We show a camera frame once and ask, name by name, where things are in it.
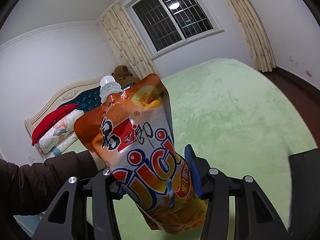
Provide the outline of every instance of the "red pillow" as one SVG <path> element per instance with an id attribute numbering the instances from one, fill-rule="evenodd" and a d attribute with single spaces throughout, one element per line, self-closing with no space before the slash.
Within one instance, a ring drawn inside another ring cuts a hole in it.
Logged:
<path id="1" fill-rule="evenodd" d="M 39 138 L 45 135 L 47 131 L 50 130 L 52 126 L 58 121 L 60 121 L 67 114 L 70 114 L 73 110 L 75 110 L 79 105 L 77 104 L 69 104 L 62 106 L 50 114 L 46 115 L 44 119 L 37 125 L 37 127 L 32 132 L 32 146 L 35 145 Z"/>

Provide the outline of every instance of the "pillow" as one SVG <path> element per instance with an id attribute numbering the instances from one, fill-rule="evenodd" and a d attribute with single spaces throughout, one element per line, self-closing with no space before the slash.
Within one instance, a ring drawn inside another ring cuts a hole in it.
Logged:
<path id="1" fill-rule="evenodd" d="M 38 151 L 41 154 L 50 152 L 54 146 L 73 132 L 73 125 L 82 115 L 84 115 L 84 111 L 75 109 L 58 121 L 37 141 Z"/>
<path id="2" fill-rule="evenodd" d="M 67 114 L 70 114 L 78 106 L 77 104 L 65 105 L 47 114 L 32 132 L 32 146 L 35 145 L 38 139 L 44 136 L 56 122 L 60 121 Z"/>
<path id="3" fill-rule="evenodd" d="M 50 155 L 51 153 L 53 153 L 54 156 L 61 155 L 76 140 L 78 140 L 76 133 L 75 132 L 70 133 L 67 137 L 65 137 L 62 141 L 60 141 L 56 146 L 53 146 L 51 151 L 47 155 Z"/>

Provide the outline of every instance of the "teddy bear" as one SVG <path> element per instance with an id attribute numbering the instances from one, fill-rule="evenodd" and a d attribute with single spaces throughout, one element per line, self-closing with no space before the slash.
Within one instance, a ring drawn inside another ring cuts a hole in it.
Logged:
<path id="1" fill-rule="evenodd" d="M 130 83 L 138 83 L 139 78 L 134 77 L 129 69 L 125 65 L 117 66 L 112 73 L 112 76 L 115 78 L 115 81 L 120 84 L 121 87 L 125 87 Z"/>

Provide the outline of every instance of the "brown jacket sleeve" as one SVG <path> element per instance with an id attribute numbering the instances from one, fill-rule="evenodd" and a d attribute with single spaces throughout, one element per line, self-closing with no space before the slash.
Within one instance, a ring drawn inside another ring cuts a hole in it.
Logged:
<path id="1" fill-rule="evenodd" d="M 69 152 L 20 168 L 0 159 L 0 197 L 13 215 L 37 215 L 48 208 L 69 177 L 86 179 L 97 172 L 89 151 Z"/>

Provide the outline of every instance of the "dark window glass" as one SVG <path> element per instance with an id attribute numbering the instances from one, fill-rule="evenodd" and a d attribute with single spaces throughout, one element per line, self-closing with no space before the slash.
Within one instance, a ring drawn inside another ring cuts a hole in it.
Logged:
<path id="1" fill-rule="evenodd" d="M 157 51 L 182 40 L 159 0 L 141 0 L 132 8 Z"/>
<path id="2" fill-rule="evenodd" d="M 196 0 L 163 0 L 163 2 L 178 23 L 185 38 L 213 29 Z M 179 7 L 170 9 L 170 6 L 177 2 Z"/>

